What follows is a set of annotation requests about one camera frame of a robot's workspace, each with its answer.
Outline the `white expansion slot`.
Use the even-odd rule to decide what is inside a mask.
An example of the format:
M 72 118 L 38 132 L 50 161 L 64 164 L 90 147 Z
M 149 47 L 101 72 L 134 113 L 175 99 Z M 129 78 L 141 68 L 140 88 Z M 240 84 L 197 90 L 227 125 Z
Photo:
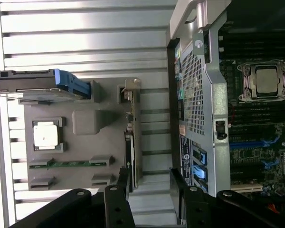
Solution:
M 231 190 L 237 193 L 250 193 L 250 192 L 262 192 L 263 186 L 261 184 L 237 184 L 231 185 Z

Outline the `loose green RAM stick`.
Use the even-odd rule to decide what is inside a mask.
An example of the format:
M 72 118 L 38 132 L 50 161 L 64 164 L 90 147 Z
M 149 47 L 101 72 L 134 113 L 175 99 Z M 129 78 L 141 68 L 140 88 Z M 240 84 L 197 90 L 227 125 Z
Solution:
M 41 168 L 75 168 L 75 167 L 103 167 L 107 166 L 107 162 L 90 162 L 90 161 L 49 161 L 40 164 L 30 164 L 30 169 L 41 169 Z

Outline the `grey plastic parts rack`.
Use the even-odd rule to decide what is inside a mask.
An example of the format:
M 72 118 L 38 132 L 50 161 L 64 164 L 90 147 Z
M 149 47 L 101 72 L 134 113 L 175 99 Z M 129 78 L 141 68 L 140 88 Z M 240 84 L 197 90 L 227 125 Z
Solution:
M 92 80 L 87 100 L 37 102 L 20 100 L 24 106 L 28 188 L 64 190 L 100 188 L 117 181 L 125 165 L 125 113 L 130 104 L 121 96 L 125 78 Z M 33 127 L 56 125 L 58 145 L 36 147 Z M 30 164 L 48 161 L 107 162 L 103 167 L 30 169 Z

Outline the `green motherboard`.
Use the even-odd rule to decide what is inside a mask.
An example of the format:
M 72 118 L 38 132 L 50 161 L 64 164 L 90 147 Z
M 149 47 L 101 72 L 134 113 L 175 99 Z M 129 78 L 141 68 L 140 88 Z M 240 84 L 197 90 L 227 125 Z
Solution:
M 285 29 L 253 33 L 235 33 L 230 26 L 219 31 L 219 67 L 228 89 L 229 143 L 279 140 L 270 147 L 230 149 L 230 164 L 274 162 L 270 169 L 262 167 L 231 167 L 231 185 L 261 184 L 262 192 L 243 193 L 266 205 L 285 204 L 285 100 L 280 102 L 242 103 L 243 77 L 237 67 L 246 62 L 285 61 Z

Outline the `loose silver CPU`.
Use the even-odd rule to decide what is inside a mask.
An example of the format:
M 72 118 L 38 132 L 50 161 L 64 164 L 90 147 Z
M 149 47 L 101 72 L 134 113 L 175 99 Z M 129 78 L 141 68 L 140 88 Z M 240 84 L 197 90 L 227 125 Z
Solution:
M 58 145 L 56 125 L 35 125 L 33 127 L 34 145 L 36 147 L 55 148 Z

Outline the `black open PC case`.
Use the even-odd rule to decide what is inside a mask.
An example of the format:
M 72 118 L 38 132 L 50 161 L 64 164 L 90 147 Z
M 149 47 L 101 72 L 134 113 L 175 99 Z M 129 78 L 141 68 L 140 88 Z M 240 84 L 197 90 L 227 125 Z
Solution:
M 219 31 L 225 25 L 235 33 L 283 30 L 285 0 L 178 0 L 172 13 L 167 31 L 172 168 L 189 186 L 201 188 L 192 167 L 205 167 L 205 193 L 213 197 L 231 190 L 228 136 L 218 140 L 215 127 L 225 121 L 228 134 L 228 89 L 219 67 Z M 193 157 L 192 148 L 207 153 L 207 165 Z M 285 228 L 285 204 L 247 198 L 281 215 Z

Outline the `metal CPU socket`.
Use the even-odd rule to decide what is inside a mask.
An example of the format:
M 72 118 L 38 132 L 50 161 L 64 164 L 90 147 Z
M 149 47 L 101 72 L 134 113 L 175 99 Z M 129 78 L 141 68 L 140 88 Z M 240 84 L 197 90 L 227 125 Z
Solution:
M 276 68 L 277 91 L 275 93 L 258 93 L 256 71 L 264 68 Z M 273 59 L 269 61 L 246 62 L 237 67 L 243 77 L 243 93 L 238 96 L 242 103 L 280 102 L 285 100 L 285 61 Z

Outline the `installed silver CPU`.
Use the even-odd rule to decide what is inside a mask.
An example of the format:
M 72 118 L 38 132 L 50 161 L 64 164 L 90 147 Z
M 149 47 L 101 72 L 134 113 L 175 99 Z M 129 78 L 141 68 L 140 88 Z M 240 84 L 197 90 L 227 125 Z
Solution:
M 275 93 L 277 83 L 276 68 L 264 68 L 256 71 L 256 90 L 258 93 Z

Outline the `hard disk in blue caddy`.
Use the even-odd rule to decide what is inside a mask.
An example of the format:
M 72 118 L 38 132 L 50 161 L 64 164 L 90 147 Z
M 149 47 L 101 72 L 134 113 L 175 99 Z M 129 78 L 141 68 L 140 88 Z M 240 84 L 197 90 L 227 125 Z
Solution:
M 43 71 L 1 71 L 0 95 L 37 102 L 59 102 L 90 99 L 91 85 L 68 71 L 50 69 Z

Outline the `black chassis switch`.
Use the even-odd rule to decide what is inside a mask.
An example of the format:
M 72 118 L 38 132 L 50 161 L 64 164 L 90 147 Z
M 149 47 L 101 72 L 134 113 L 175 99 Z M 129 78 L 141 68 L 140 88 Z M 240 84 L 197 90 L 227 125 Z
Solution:
M 217 139 L 218 140 L 226 139 L 228 134 L 226 133 L 225 129 L 225 121 L 216 121 L 215 127 L 216 127 Z

